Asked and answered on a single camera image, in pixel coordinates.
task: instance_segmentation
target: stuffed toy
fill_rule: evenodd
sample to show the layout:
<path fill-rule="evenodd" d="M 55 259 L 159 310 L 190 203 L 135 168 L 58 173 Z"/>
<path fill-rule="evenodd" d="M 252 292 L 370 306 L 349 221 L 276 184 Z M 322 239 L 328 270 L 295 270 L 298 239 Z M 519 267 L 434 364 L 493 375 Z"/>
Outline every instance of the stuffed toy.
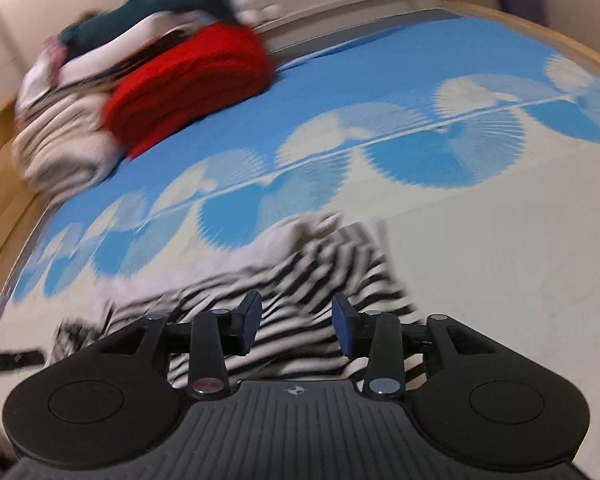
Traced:
<path fill-rule="evenodd" d="M 248 27 L 257 27 L 284 15 L 280 0 L 230 0 L 236 19 Z"/>

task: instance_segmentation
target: black and white striped shirt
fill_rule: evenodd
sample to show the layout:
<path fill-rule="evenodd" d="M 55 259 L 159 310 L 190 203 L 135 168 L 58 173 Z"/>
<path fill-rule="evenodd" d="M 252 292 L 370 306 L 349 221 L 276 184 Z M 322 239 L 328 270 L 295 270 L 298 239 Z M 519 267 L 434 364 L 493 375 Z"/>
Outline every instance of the black and white striped shirt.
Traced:
<path fill-rule="evenodd" d="M 247 356 L 225 359 L 230 379 L 363 379 L 366 358 L 340 352 L 331 325 L 331 297 L 344 293 L 357 311 L 391 312 L 405 322 L 419 314 L 405 290 L 390 275 L 385 254 L 362 224 L 337 229 L 306 243 L 285 261 L 268 269 L 222 274 L 135 303 L 109 303 L 103 327 L 66 321 L 58 329 L 52 361 L 64 358 L 149 312 L 188 322 L 212 308 L 237 308 L 250 290 L 262 295 L 262 322 Z M 168 380 L 184 387 L 188 354 L 171 358 Z M 405 360 L 406 380 L 422 374 L 418 359 Z"/>

